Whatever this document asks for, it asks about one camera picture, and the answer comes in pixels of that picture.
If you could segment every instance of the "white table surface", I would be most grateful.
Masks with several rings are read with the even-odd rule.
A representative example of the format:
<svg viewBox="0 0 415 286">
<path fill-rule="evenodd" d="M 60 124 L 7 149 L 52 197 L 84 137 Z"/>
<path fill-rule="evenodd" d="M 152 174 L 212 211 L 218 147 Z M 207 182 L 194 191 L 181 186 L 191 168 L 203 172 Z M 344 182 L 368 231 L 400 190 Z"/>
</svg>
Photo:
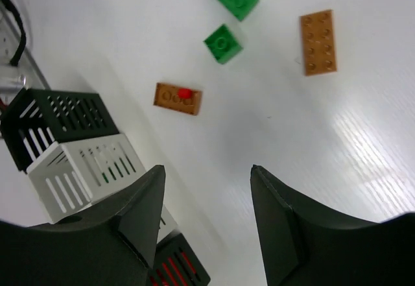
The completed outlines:
<svg viewBox="0 0 415 286">
<path fill-rule="evenodd" d="M 23 0 L 52 88 L 96 90 L 212 285 L 265 285 L 252 164 L 328 206 L 382 221 L 415 208 L 414 0 L 260 0 L 239 23 L 217 0 Z M 298 17 L 331 8 L 338 73 L 305 77 Z M 203 44 L 227 23 L 244 51 Z M 204 92 L 196 117 L 152 105 L 159 81 Z"/>
</svg>

